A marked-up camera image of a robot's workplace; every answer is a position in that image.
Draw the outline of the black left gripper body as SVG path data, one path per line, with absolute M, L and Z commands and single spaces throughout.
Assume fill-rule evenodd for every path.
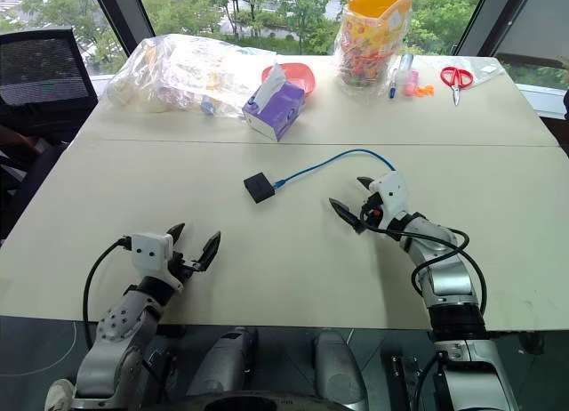
M 181 283 L 187 283 L 195 272 L 201 271 L 201 264 L 195 261 L 186 262 L 182 253 L 174 251 L 171 259 L 171 274 Z

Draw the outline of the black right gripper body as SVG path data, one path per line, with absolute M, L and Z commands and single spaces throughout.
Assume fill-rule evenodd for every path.
M 380 227 L 384 217 L 382 205 L 383 200 L 379 192 L 373 192 L 364 202 L 361 208 L 360 220 L 365 226 L 371 227 L 373 230 Z

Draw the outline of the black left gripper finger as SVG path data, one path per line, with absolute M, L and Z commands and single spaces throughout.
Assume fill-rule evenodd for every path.
M 184 228 L 185 228 L 185 223 L 182 222 L 172 226 L 170 229 L 166 231 L 166 234 L 169 236 L 168 249 L 170 253 L 173 252 L 173 248 L 177 243 L 177 241 L 180 239 L 181 233 L 183 232 Z
M 200 258 L 196 261 L 196 270 L 200 272 L 207 271 L 215 256 L 218 253 L 221 241 L 221 232 L 214 233 L 205 243 Z

